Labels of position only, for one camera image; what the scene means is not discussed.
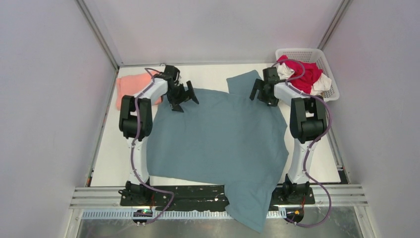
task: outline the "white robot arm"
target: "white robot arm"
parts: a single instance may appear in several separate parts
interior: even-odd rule
[[[264,80],[256,79],[251,92],[251,100],[254,99],[259,90],[258,99],[265,102],[268,106],[277,106],[278,101],[282,100],[291,107],[289,128],[295,138],[292,164],[286,174],[283,188],[286,197],[289,194],[300,196],[309,191],[309,178],[303,170],[305,155],[309,145],[327,128],[325,107],[321,102],[313,98],[303,96],[286,85],[285,80],[280,80],[276,67],[263,70]],[[318,142],[315,142],[310,149],[306,160],[306,168],[309,173],[312,156]]]
[[[144,182],[149,179],[146,161],[146,137],[150,135],[153,127],[152,103],[165,94],[173,111],[184,112],[179,104],[190,99],[197,104],[199,103],[191,82],[187,82],[187,91],[185,91],[183,84],[179,83],[179,73],[180,71],[176,67],[167,65],[164,72],[154,76],[154,82],[148,85],[146,89],[134,96],[126,95],[121,100],[119,129],[127,139],[128,147],[131,148],[134,146],[134,167],[138,169],[137,174]],[[138,114],[141,125],[138,140],[133,144],[133,138],[137,134],[138,121],[137,116],[131,115],[131,113],[136,110],[136,98],[138,98]],[[130,172],[129,181],[138,184],[138,180],[133,171]]]

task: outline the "gray wall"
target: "gray wall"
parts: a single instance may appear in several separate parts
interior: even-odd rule
[[[419,237],[420,2],[354,1],[325,53],[334,130],[383,237]]]
[[[86,2],[118,63],[134,65],[273,62],[279,48],[316,48],[341,0]]]
[[[75,1],[0,1],[0,237],[56,238],[113,68]]]

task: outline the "cable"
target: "cable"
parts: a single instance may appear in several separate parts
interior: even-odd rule
[[[295,77],[292,77],[292,78],[287,79],[287,80],[286,80],[286,86],[287,86],[287,87],[289,87],[290,89],[292,89],[293,91],[295,91],[296,93],[299,93],[299,94],[301,94],[301,95],[303,95],[303,96],[311,97],[311,98],[314,98],[315,100],[320,101],[320,102],[324,105],[324,107],[325,107],[325,109],[326,109],[326,111],[327,111],[327,114],[328,114],[328,125],[327,125],[326,130],[325,130],[325,131],[324,131],[321,135],[319,135],[319,136],[318,136],[315,140],[313,140],[313,141],[309,144],[309,146],[308,146],[308,150],[306,151],[305,158],[304,158],[304,160],[303,160],[303,171],[305,172],[305,175],[306,175],[309,179],[311,179],[312,181],[314,181],[317,185],[319,185],[322,189],[324,189],[325,193],[326,193],[326,194],[327,194],[327,196],[328,196],[328,211],[327,211],[327,214],[325,215],[325,217],[324,217],[324,218],[323,218],[320,222],[315,223],[315,224],[311,224],[311,225],[301,224],[301,223],[295,223],[293,220],[286,218],[286,220],[287,220],[288,222],[290,222],[290,223],[295,223],[295,225],[296,225],[296,226],[299,226],[299,227],[306,227],[306,228],[311,228],[311,227],[316,227],[316,226],[319,226],[319,225],[323,224],[323,223],[324,223],[324,222],[328,219],[329,215],[331,214],[331,207],[332,207],[331,195],[329,194],[329,192],[328,192],[328,190],[326,189],[326,187],[325,187],[324,185],[322,185],[322,183],[318,182],[315,178],[313,178],[312,176],[310,176],[310,175],[309,175],[309,173],[307,172],[307,169],[306,169],[306,162],[307,162],[307,160],[308,160],[309,153],[310,153],[310,151],[311,151],[312,146],[313,146],[316,142],[318,142],[319,140],[321,140],[321,138],[322,138],[324,135],[326,135],[326,134],[328,133],[328,131],[331,129],[331,123],[332,123],[332,113],[331,113],[331,110],[330,110],[329,106],[327,105],[327,103],[326,103],[323,99],[321,99],[321,98],[319,98],[319,97],[317,97],[317,96],[313,96],[313,95],[311,95],[311,94],[304,93],[304,92],[302,92],[301,90],[299,90],[299,89],[295,88],[292,84],[289,84],[289,82],[290,82],[291,80],[295,80],[295,79],[301,78],[301,77],[305,74],[305,67],[303,66],[303,64],[302,64],[300,61],[297,61],[297,60],[294,60],[294,59],[282,59],[282,60],[279,60],[279,61],[277,61],[276,63],[274,63],[274,64],[272,65],[272,67],[276,66],[277,64],[280,64],[280,63],[286,62],[286,61],[292,61],[292,62],[296,62],[296,63],[298,63],[298,64],[302,67],[302,70],[303,70],[303,71],[302,71],[302,73],[301,73],[299,76],[295,76]]]
[[[302,202],[301,202],[302,212],[305,212],[305,201],[306,201],[306,198],[303,197]]]
[[[150,207],[149,207],[150,210],[155,206],[155,194],[152,195],[151,201],[152,202],[150,203]]]

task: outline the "basket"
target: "basket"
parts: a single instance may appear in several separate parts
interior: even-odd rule
[[[276,60],[280,56],[286,55],[289,59],[299,60],[302,62],[313,63],[315,62],[318,68],[322,69],[324,74],[331,79],[331,89],[322,93],[324,100],[334,101],[340,97],[337,84],[335,83],[334,76],[332,76],[331,69],[329,68],[327,59],[324,52],[319,49],[311,48],[287,48],[276,50]]]

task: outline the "pink towel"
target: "pink towel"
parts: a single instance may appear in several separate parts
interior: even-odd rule
[[[117,102],[115,104],[117,109],[121,110],[121,100],[124,95],[134,96],[134,94],[144,89],[151,80],[152,78],[148,73],[117,78]],[[162,97],[155,102],[155,105],[161,102]]]

